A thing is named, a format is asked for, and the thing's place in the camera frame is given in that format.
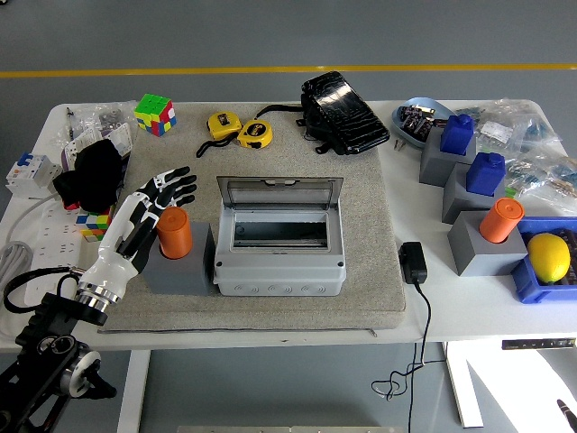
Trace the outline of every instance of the table leg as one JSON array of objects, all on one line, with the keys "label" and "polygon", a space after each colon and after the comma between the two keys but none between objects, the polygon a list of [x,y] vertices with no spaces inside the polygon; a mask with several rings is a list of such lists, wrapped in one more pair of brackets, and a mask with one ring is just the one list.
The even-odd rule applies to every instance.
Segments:
[{"label": "table leg", "polygon": [[150,350],[132,350],[130,353],[118,433],[138,433],[150,359]]},{"label": "table leg", "polygon": [[483,427],[479,403],[467,364],[466,342],[447,342],[443,347],[461,424],[464,428]]}]

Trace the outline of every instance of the blue cube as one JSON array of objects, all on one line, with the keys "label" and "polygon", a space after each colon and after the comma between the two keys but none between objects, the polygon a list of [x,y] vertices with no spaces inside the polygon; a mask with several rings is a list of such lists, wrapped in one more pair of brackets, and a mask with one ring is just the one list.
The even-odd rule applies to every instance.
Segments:
[{"label": "blue cube", "polygon": [[492,197],[505,178],[505,158],[498,153],[477,153],[467,171],[467,191]]},{"label": "blue cube", "polygon": [[441,152],[464,155],[474,134],[475,122],[469,115],[450,115],[441,135]]}]

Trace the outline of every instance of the orange cylinder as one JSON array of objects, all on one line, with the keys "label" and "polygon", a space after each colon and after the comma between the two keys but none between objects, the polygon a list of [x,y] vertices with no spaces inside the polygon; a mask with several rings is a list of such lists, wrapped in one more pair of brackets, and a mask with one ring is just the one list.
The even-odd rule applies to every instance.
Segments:
[{"label": "orange cylinder", "polygon": [[169,259],[180,259],[192,250],[188,213],[182,207],[167,207],[156,225],[160,250]]},{"label": "orange cylinder", "polygon": [[523,206],[513,198],[500,198],[481,221],[481,236],[494,244],[507,239],[525,214]]}]

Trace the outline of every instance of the lemon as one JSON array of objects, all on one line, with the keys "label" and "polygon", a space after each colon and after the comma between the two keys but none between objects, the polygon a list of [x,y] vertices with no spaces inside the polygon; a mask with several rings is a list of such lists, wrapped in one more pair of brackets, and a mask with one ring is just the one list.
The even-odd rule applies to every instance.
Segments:
[{"label": "lemon", "polygon": [[559,281],[569,271],[571,255],[561,237],[550,233],[535,235],[527,244],[527,250],[535,275],[542,282]]}]

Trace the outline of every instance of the tape measure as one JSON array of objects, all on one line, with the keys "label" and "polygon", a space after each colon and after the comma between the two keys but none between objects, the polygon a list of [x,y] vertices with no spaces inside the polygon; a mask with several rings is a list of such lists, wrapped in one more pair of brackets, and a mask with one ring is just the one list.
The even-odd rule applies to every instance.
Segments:
[{"label": "tape measure", "polygon": [[242,147],[262,149],[272,141],[272,127],[266,120],[249,120],[237,139]]},{"label": "tape measure", "polygon": [[238,115],[230,111],[220,111],[208,117],[206,122],[208,131],[213,140],[219,141],[228,137],[232,133],[239,133],[243,129],[241,119]]},{"label": "tape measure", "polygon": [[245,126],[238,115],[230,111],[219,111],[208,118],[206,127],[213,137],[197,150],[200,158],[209,147],[225,147],[235,138],[242,147],[262,149],[272,141],[272,127],[265,120],[249,120]]}]

